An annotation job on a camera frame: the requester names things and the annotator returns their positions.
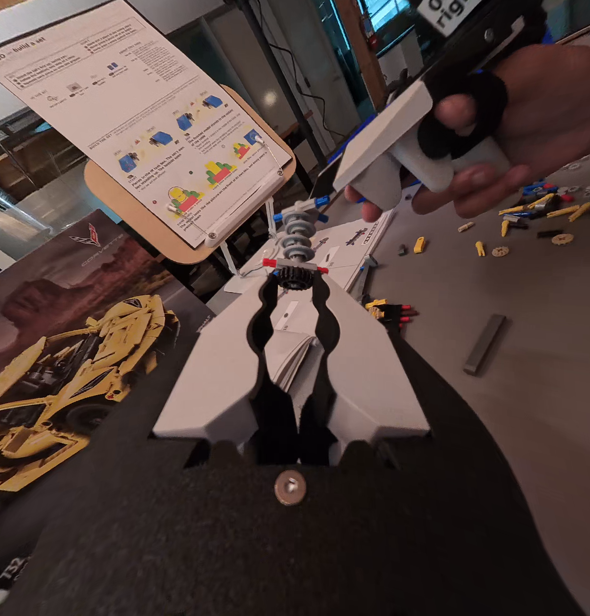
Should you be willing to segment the grey lego shock absorber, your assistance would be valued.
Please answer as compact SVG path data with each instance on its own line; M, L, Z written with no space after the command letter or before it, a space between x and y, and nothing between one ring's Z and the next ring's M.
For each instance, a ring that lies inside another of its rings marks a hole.
M292 212L284 223L286 235L279 241L283 258L262 260L263 267L274 270L277 283L287 291L303 291L312 287L315 273L328 273L327 268L312 264L315 251L311 238L315 235L314 216Z

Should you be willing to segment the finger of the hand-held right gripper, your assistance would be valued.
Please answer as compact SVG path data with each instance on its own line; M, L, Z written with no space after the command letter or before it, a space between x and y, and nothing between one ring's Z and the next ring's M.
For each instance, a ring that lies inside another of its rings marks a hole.
M415 80L347 144L333 187L354 186L356 178L431 111L433 100L422 80Z
M335 192L333 183L340 164L340 161L333 161L319 173L310 192L311 195L332 195Z

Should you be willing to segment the wooden post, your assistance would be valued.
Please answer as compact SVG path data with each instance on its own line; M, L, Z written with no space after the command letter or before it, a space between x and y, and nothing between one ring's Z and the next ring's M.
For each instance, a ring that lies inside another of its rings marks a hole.
M376 53L368 44L357 1L335 1L337 11L357 60L369 98L379 112L385 105L387 86Z

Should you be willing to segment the printed instruction sheet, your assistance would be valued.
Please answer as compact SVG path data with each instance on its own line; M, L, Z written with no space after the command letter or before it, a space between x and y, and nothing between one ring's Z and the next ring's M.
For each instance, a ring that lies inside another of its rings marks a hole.
M192 249L284 182L292 153L126 1L0 42L0 84Z

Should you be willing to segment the blue plastic bin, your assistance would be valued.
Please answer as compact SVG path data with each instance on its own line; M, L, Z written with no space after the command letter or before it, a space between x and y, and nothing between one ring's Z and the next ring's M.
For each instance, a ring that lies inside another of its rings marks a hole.
M339 159L341 156L343 156L344 151L347 147L347 145L357 136L359 135L377 116L377 113L373 113L372 115L368 116L367 119L365 119L360 126L358 126L354 132L349 135L344 143L342 143L337 150L330 156L330 158L328 158L328 162L327 165L331 165L335 160Z

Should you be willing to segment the black metal pole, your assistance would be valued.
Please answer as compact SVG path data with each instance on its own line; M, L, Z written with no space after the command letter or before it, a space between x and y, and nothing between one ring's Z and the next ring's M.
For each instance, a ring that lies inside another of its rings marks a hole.
M267 38L265 37L265 35L263 34L262 31L262 27L261 24L259 23L258 19L256 18L256 15L249 3L249 1L236 1L235 4L237 5L238 9L241 10L245 16L246 21L248 22L254 37L256 38L257 42L259 43L259 46L273 72L273 74L275 75L276 81L278 81L278 84L282 90L282 92L284 93L284 96L292 110L292 112L294 113L294 116L296 117L296 120L299 124L299 127L302 130L302 133L304 134L306 141L308 142L308 144L310 145L310 148L314 154L314 158L316 159L318 166L320 169L324 168L326 165L326 159L325 156L322 152L322 149L319 145L319 143L317 142L314 132L312 130L312 128L310 127L310 125L308 124L307 120L304 117L304 113L302 112L301 108L299 107L298 101L293 93L293 91L290 88L290 85L280 67L280 64L278 63L276 56L274 55L269 42L267 40Z

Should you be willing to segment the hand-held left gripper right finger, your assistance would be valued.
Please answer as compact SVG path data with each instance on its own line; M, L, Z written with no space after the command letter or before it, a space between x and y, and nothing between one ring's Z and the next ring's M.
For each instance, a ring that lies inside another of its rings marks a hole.
M310 395L310 463L336 465L351 442L430 431L384 326L331 277L316 274L315 335L323 354Z

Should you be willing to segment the pile of loose lego pieces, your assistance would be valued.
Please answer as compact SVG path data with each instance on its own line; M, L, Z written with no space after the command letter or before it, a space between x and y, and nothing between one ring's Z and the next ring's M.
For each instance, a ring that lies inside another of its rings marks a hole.
M555 179L539 180L522 189L521 197L512 206L498 212L500 237L511 232L541 232L562 229L570 234L579 222L590 220L590 182L577 178L585 170L587 158L566 165Z

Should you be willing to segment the lego set box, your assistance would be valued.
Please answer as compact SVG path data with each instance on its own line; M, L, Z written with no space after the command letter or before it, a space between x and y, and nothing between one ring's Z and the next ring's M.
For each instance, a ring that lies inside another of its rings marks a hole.
M0 604L63 502L45 478L213 317L100 210L0 272Z

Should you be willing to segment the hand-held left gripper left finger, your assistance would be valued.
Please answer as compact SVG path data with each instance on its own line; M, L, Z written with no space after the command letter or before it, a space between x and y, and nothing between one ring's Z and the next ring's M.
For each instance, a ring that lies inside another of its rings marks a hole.
M281 389L265 354L277 288L276 277L255 278L201 330L154 436L251 445L258 463L281 463Z

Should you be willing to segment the lego chassis assembly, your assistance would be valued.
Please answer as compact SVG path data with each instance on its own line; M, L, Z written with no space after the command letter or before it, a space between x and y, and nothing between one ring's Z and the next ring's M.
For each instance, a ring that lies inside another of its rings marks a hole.
M373 299L367 292L367 281L370 272L378 265L371 255L365 257L360 267L358 277L352 289L356 302L385 328L401 333L407 323L413 321L419 312L410 304L391 304L387 299Z

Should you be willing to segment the dark grey lego beam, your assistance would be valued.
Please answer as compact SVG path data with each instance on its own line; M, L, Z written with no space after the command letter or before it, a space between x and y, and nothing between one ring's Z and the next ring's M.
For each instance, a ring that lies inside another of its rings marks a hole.
M474 347L462 367L462 371L469 376L476 376L482 369L499 333L506 324L507 317L500 314L492 314L481 334L479 334Z

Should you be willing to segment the person's right hand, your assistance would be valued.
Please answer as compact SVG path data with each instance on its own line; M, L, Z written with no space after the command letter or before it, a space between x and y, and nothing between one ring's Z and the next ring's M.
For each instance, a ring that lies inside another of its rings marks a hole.
M508 103L495 140L510 169L467 168L449 188L423 187L412 200L424 215L452 203L471 219L498 206L518 189L590 155L590 46L532 45L517 50L494 69L507 89Z

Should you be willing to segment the lego instruction booklet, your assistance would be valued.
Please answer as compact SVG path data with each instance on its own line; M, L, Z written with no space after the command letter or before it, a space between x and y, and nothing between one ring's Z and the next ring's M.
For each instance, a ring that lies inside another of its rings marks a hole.
M336 227L319 230L311 238L315 252L312 263L328 269L329 276L346 291L352 288L365 260L382 238L392 221L391 210L374 223L354 220ZM228 293L242 294L253 278L268 272L262 267L264 258L282 258L277 238L270 238L225 286ZM312 290L287 291L279 288L276 308L271 314L275 333L266 345L267 369L272 381L287 391L315 337L317 311L312 303Z

